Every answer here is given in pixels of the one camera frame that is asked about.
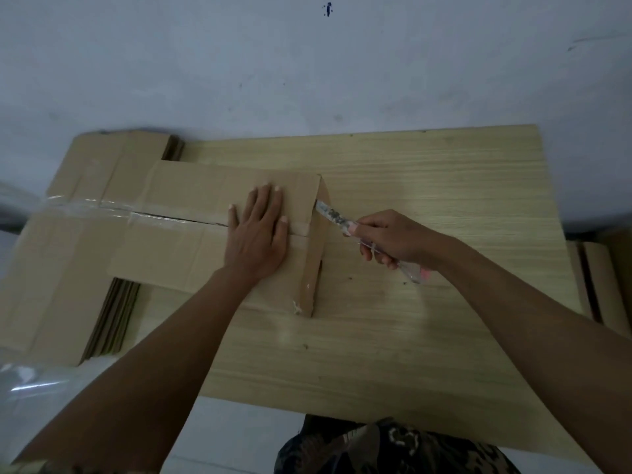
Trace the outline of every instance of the hand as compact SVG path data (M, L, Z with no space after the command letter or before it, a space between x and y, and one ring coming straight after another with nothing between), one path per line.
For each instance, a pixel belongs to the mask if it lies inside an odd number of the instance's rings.
M283 191L275 186L268 206L271 186L250 191L241 219L234 205L228 210L228 240L224 266L243 271L255 282L270 276L280 266L288 249L288 218L281 216Z
M375 243L386 254L375 254L375 261L389 269L397 269L397 260L417 263L423 268L438 270L443 254L454 238L425 227L395 210L364 216L349 229L355 238ZM360 245L360 253L371 261L371 249Z

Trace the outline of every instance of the wall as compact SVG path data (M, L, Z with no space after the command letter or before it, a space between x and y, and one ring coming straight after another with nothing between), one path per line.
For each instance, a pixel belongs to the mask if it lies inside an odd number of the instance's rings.
M631 26L632 0L0 0L0 181L41 196L94 129L534 122L584 229L632 213Z

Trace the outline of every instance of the person's right hand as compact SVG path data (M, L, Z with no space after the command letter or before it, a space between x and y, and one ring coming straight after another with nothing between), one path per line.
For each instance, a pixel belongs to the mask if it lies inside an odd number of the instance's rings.
M386 254L375 254L375 261L389 269L397 269L397 260L417 263L423 268L438 270L446 245L454 238L425 227L395 210L380 211L364 216L351 226L349 233L355 238L375 243ZM360 252L371 261L371 249L360 245Z

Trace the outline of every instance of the wood grain surface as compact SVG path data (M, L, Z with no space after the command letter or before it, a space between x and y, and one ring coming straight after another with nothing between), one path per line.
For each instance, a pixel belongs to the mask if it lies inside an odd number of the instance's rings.
M182 161L318 172L343 215L394 208L580 310L535 126L197 142ZM187 297L143 286L124 350ZM201 394L586 460L454 287L365 263L333 225L313 318L238 311Z

